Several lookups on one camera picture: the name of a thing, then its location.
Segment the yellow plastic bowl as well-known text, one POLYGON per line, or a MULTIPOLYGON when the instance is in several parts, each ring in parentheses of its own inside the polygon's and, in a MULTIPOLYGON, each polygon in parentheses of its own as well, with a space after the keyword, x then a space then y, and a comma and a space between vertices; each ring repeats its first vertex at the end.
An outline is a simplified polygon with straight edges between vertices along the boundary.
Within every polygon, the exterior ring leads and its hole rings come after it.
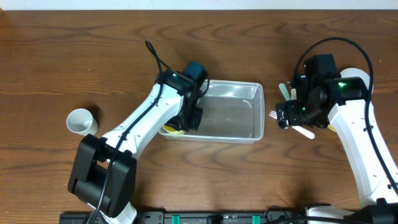
POLYGON ((336 130, 334 129, 334 127, 333 127, 332 125, 330 125, 330 124, 328 125, 328 129, 331 130, 331 131, 333 131, 333 132, 336 132, 336 130))

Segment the yellow plastic cup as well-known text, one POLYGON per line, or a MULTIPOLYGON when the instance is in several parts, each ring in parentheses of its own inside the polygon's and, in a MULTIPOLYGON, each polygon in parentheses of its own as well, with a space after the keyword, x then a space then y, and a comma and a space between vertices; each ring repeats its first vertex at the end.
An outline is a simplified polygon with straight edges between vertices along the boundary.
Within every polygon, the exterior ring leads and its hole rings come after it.
POLYGON ((169 134, 182 135, 182 134, 185 133, 184 130, 177 131, 176 129, 174 129, 174 128, 170 127, 170 126, 167 126, 167 125, 163 125, 162 128, 169 134))

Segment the clear plastic storage container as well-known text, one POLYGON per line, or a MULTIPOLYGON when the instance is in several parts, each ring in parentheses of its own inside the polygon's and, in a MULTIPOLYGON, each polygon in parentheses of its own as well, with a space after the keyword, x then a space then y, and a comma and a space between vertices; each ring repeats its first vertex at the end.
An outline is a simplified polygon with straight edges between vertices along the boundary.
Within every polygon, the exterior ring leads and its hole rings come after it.
POLYGON ((206 95, 197 106, 203 110, 196 131, 170 134, 166 139, 252 144, 264 135, 264 89, 259 83, 211 80, 206 95))

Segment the grey plastic cup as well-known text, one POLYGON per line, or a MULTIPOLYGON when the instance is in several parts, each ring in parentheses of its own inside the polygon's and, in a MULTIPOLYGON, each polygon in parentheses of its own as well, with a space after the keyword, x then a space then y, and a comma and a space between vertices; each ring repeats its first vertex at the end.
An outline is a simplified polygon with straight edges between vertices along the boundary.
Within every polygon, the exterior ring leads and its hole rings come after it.
POLYGON ((95 135, 98 131, 98 123, 94 116, 83 108, 73 110, 67 116, 66 124, 71 132, 82 136, 95 135))

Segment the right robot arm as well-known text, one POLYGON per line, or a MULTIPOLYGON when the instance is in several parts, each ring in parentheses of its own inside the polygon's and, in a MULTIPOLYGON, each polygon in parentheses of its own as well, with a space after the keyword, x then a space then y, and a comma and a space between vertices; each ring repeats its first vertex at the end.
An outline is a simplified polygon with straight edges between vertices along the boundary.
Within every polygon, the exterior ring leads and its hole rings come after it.
POLYGON ((276 106, 280 129, 309 126, 335 129, 354 174, 361 208, 310 205, 296 223, 397 223, 397 166, 367 104, 369 76, 357 68, 339 72, 331 54, 304 63, 305 74, 291 84, 292 98, 276 106))

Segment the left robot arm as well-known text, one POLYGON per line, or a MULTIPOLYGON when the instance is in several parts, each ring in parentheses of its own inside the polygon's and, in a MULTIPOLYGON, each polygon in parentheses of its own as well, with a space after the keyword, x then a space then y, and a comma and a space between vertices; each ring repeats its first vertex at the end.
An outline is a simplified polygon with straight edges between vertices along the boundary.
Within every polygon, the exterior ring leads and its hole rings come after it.
POLYGON ((203 68, 168 69, 159 75, 149 96, 121 124, 97 138, 99 124, 87 109, 73 110, 67 128, 83 136, 78 145, 68 191, 94 211, 83 223, 132 223, 137 160, 163 126, 177 131, 197 130, 202 109, 198 100, 209 83, 203 68))

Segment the mint green plastic spoon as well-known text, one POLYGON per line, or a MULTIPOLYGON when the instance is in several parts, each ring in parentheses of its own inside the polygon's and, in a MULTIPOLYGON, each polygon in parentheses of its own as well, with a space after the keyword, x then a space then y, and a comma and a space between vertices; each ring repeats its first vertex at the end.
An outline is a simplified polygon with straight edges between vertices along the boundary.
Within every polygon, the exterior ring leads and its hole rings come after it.
POLYGON ((284 83, 279 84, 279 90, 282 93, 283 97, 285 98, 286 101, 290 100, 290 94, 289 91, 284 83))

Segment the pink plastic fork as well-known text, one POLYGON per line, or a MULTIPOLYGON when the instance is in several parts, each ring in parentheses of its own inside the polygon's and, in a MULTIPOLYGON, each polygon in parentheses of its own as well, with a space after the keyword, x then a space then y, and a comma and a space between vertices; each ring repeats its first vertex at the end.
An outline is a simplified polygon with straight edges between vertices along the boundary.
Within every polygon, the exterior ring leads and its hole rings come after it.
MULTIPOLYGON (((274 118, 274 119, 277 119, 277 113, 275 111, 271 111, 269 113, 269 116, 274 118)), ((292 128, 294 130, 296 130, 297 132, 299 132, 300 134, 304 135, 306 138, 309 138, 309 139, 314 139, 315 138, 315 134, 313 132, 311 132, 311 131, 309 131, 309 130, 301 127, 301 126, 293 126, 292 128)))

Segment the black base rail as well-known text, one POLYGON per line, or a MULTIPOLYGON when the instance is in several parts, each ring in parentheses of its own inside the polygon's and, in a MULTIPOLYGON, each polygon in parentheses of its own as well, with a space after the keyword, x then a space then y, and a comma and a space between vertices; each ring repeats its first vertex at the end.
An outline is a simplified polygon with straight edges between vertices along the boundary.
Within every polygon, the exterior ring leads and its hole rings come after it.
POLYGON ((265 212, 246 213, 169 213, 141 212, 133 223, 136 224, 261 224, 268 221, 300 217, 300 212, 268 209, 265 212))

